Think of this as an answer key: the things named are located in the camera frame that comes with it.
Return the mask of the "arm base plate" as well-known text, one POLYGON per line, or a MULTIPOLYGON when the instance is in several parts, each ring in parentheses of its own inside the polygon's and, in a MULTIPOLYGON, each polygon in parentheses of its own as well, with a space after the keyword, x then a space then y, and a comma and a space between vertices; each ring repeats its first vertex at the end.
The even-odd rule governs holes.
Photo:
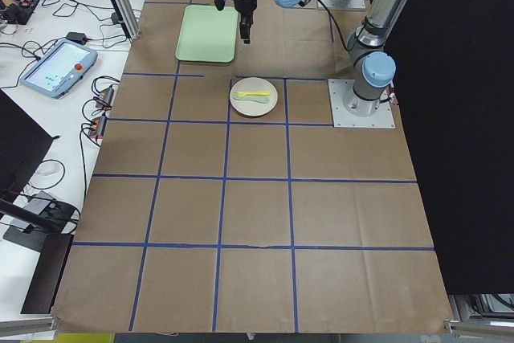
POLYGON ((383 91, 376 101, 361 100, 353 90, 355 80, 328 79, 328 94, 335 128, 394 129, 394 117, 383 91))

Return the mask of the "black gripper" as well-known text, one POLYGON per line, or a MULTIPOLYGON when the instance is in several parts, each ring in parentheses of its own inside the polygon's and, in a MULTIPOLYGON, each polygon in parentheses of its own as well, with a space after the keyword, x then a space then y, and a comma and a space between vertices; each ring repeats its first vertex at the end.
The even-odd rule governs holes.
POLYGON ((250 44, 253 13, 257 8, 257 0, 234 0, 234 4, 235 9, 241 15, 241 21, 239 22, 240 38, 245 44, 250 44))

